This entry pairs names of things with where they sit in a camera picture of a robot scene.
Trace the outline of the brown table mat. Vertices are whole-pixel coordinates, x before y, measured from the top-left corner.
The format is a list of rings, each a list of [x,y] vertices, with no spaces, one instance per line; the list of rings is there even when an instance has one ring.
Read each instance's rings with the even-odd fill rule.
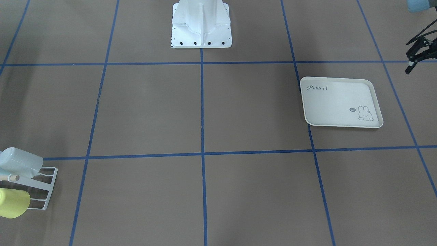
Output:
[[[1,150],[59,169],[2,246],[435,246],[436,18],[404,0],[228,0],[227,49],[172,49],[174,0],[2,0]],[[309,125],[303,77],[373,84],[381,128]]]

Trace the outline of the blue plastic cup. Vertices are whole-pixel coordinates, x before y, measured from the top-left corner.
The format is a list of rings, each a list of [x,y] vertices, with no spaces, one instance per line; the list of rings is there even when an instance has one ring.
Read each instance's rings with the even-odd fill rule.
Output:
[[[43,165],[43,158],[24,150],[9,147],[0,153],[0,174],[33,178]]]

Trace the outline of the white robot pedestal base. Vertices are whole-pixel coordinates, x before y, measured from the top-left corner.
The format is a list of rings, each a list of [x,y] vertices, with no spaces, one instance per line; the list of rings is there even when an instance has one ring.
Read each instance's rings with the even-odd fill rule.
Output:
[[[218,49],[232,46],[228,4],[221,0],[180,0],[172,10],[171,48]]]

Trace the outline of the cream serving tray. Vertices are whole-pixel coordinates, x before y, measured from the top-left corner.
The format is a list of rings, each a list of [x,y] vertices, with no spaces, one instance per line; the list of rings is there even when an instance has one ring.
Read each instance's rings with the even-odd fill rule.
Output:
[[[303,77],[300,91],[309,125],[381,128],[384,124],[376,91],[368,80]]]

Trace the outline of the yellow plastic cup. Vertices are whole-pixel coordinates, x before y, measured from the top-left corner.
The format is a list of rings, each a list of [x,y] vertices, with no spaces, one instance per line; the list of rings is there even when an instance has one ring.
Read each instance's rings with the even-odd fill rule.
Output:
[[[0,189],[0,216],[13,219],[28,210],[31,197],[27,191],[16,189]]]

